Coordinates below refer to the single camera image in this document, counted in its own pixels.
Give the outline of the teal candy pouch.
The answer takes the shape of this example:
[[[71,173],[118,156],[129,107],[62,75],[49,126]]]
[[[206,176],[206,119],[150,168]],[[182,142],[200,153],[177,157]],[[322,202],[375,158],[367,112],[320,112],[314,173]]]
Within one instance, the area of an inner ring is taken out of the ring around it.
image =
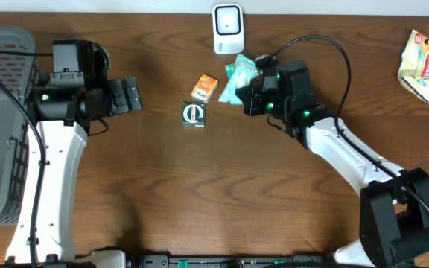
[[[262,71],[256,68],[255,62],[243,54],[238,54],[235,59],[235,71],[228,80],[218,101],[231,105],[242,105],[241,99],[235,94],[237,89],[248,86],[250,82],[261,75]]]

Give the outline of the small orange box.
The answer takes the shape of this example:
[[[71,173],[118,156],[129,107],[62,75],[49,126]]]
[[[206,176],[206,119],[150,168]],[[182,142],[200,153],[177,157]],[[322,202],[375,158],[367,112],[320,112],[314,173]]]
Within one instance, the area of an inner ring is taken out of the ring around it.
[[[191,91],[191,96],[197,101],[208,103],[215,93],[218,84],[219,81],[217,79],[207,74],[202,74]]]

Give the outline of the black round-logo packet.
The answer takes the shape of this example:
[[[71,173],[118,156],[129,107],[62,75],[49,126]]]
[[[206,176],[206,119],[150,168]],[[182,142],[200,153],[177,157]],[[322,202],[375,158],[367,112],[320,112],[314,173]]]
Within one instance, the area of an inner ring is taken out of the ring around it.
[[[182,125],[184,127],[204,127],[206,122],[206,105],[204,103],[187,103],[182,105]]]

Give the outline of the white blue snack bag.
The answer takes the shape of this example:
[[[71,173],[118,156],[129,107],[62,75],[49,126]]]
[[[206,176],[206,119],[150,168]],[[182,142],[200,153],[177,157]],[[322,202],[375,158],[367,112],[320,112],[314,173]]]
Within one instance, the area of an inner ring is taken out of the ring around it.
[[[401,54],[399,83],[429,105],[429,38],[412,30]]]

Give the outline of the small teal box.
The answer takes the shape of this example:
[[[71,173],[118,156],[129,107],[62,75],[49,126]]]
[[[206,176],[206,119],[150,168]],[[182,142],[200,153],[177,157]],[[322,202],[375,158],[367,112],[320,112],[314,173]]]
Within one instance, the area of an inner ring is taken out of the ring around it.
[[[235,71],[235,64],[229,64],[225,66],[225,71],[226,71],[226,75],[227,77],[230,79],[232,77],[232,75],[234,74]]]

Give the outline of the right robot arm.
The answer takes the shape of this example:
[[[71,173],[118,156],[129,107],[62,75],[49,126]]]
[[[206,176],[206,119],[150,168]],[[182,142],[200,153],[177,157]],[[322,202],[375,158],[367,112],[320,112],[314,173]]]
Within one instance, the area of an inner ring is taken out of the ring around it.
[[[429,175],[405,170],[356,137],[325,104],[317,102],[305,63],[271,63],[258,85],[235,94],[251,116],[268,114],[306,150],[327,161],[360,198],[359,239],[332,258],[362,267],[405,267],[429,252]]]

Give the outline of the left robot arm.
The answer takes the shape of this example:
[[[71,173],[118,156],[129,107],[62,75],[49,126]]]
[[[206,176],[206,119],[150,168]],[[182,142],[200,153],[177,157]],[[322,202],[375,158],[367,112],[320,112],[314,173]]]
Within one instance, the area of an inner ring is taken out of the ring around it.
[[[54,70],[28,96],[28,169],[5,267],[125,267],[122,251],[77,259],[73,208],[77,172],[93,121],[142,110],[134,77],[110,80],[96,42],[56,40]]]

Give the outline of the white barcode scanner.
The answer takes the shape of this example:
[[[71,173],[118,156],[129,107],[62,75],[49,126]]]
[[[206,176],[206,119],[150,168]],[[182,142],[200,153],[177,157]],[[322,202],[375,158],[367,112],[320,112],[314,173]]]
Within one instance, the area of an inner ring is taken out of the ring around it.
[[[240,5],[214,6],[212,26],[216,54],[239,54],[244,50],[244,13]]]

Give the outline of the grey plastic shopping basket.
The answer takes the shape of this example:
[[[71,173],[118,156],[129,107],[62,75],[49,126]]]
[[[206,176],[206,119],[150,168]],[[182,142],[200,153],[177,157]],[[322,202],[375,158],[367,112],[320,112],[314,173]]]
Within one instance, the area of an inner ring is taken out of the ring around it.
[[[0,26],[0,82],[24,101],[41,71],[31,53],[36,44],[23,28]],[[28,125],[0,90],[0,225],[18,222],[28,169]]]

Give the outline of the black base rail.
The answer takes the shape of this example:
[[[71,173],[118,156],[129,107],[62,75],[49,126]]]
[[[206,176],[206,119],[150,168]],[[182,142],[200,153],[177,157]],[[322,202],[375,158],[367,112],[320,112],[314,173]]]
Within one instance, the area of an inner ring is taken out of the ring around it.
[[[295,255],[132,255],[117,247],[96,249],[90,255],[78,255],[64,261],[55,254],[39,261],[37,267],[131,267],[131,268],[256,268],[274,264],[308,263],[310,267],[330,263],[324,255],[299,253]]]

